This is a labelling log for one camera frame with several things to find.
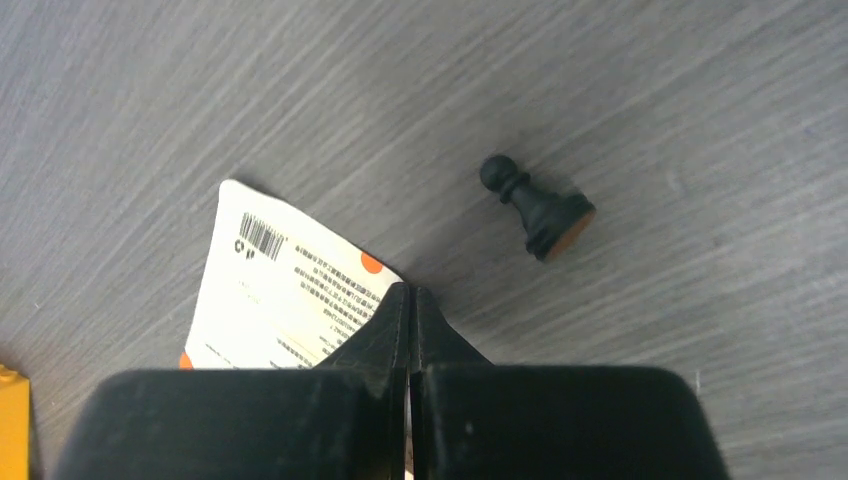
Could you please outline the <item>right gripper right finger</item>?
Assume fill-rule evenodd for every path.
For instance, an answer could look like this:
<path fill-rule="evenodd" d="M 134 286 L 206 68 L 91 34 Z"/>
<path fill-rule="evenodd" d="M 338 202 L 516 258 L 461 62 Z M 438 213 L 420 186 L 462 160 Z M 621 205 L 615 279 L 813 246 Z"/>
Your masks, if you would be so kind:
<path fill-rule="evenodd" d="M 725 479 L 702 406 L 656 367 L 504 365 L 411 295 L 419 479 Z"/>

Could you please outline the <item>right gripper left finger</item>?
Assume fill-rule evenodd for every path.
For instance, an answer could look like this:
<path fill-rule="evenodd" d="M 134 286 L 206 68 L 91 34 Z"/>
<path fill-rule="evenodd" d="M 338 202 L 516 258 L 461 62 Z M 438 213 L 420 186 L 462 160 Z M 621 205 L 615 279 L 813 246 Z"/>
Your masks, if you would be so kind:
<path fill-rule="evenodd" d="M 60 479 L 401 479 L 411 290 L 311 369 L 132 370 L 103 381 Z"/>

